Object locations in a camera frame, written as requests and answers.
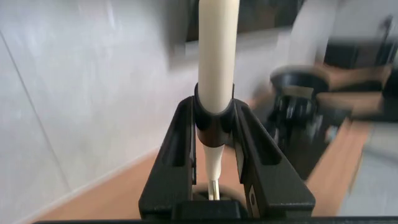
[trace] tile grout line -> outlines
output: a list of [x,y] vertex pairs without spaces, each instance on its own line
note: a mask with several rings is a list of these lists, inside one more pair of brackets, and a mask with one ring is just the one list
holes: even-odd
[[55,153],[55,151],[54,151],[54,148],[53,148],[53,146],[52,146],[52,144],[51,144],[51,142],[50,142],[49,136],[47,135],[47,132],[45,131],[44,125],[43,125],[43,123],[42,123],[42,120],[40,119],[40,116],[39,116],[39,114],[37,113],[36,107],[35,107],[34,104],[33,104],[33,100],[32,100],[32,98],[30,97],[29,92],[27,91],[25,82],[24,82],[24,80],[22,79],[21,73],[20,73],[20,71],[19,71],[19,69],[18,69],[17,63],[15,62],[14,57],[13,57],[12,54],[11,54],[11,50],[10,50],[10,48],[9,48],[7,42],[6,42],[6,38],[4,37],[4,35],[3,35],[3,33],[2,33],[1,30],[0,30],[0,36],[1,36],[2,41],[4,42],[4,45],[6,46],[6,49],[7,49],[7,52],[8,52],[8,54],[9,54],[9,56],[10,56],[11,62],[12,62],[13,66],[14,66],[16,72],[17,72],[18,79],[19,79],[19,81],[20,81],[21,84],[22,84],[22,87],[23,87],[24,92],[25,92],[25,94],[26,94],[26,97],[27,97],[27,99],[28,99],[28,101],[29,101],[29,104],[30,104],[30,106],[32,107],[33,112],[34,112],[34,114],[35,114],[35,117],[36,117],[36,119],[37,119],[37,121],[38,121],[38,123],[39,123],[40,129],[41,129],[42,132],[43,132],[43,135],[44,135],[44,138],[45,138],[45,142],[46,142],[46,144],[47,144],[48,147],[49,147],[49,151],[50,151],[52,157],[55,159],[56,165],[58,166],[58,169],[59,169],[60,174],[61,174],[61,179],[62,179],[63,183],[65,184],[65,186],[67,187],[68,191],[71,192],[71,191],[72,191],[72,188],[70,187],[70,185],[69,185],[69,183],[68,183],[67,176],[66,176],[66,174],[64,173],[64,171],[62,170],[61,163],[60,163],[60,161],[59,161],[59,159],[58,159],[58,157],[57,157],[57,155],[56,155],[56,153]]

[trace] wooden table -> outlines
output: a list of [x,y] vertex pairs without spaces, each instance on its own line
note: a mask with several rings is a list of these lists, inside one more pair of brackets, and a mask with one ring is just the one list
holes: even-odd
[[[328,72],[332,86],[352,82],[356,77],[357,80],[364,77],[364,71],[361,70],[349,71],[351,75],[347,75],[347,72],[334,68],[321,69]],[[386,76],[383,71],[380,77]],[[320,100],[351,107],[355,111],[374,111],[380,99],[379,93],[320,96]],[[334,216],[338,213],[345,193],[358,170],[369,129],[370,125],[367,123],[345,121],[341,125],[337,137],[322,155],[306,183],[317,200],[313,216]],[[37,220],[140,218],[138,200],[154,160],[155,155],[149,156],[106,182],[43,214]],[[198,185],[206,185],[204,153],[200,141],[197,141],[197,181]],[[220,184],[228,186],[244,200],[243,186],[238,180],[235,154],[231,149],[224,150]]]

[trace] white cylindrical rod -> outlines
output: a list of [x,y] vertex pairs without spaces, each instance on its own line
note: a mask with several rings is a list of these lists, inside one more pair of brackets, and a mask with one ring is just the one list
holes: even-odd
[[239,0],[199,1],[200,103],[220,113],[232,99]]

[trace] black plastic clamp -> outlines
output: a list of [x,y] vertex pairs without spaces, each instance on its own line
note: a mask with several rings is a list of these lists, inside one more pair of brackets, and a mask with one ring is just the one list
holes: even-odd
[[193,112],[195,123],[198,128],[199,140],[208,147],[219,147],[228,142],[229,134],[232,131],[234,120],[234,96],[227,108],[218,114],[207,111],[200,103],[198,84],[195,86],[193,96]]

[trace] black clamp holder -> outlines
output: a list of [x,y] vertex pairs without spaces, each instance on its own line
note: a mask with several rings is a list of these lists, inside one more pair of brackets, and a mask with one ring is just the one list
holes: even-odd
[[[237,201],[194,201],[195,124],[210,147],[234,142],[239,181],[248,212]],[[209,116],[195,96],[177,106],[139,200],[143,219],[187,220],[244,217],[309,217],[315,199],[249,106],[232,99],[228,109]]]
[[200,103],[198,84],[196,84],[193,96],[193,112],[200,142],[208,147],[219,147],[228,142],[234,118],[233,96],[223,112],[211,114]]

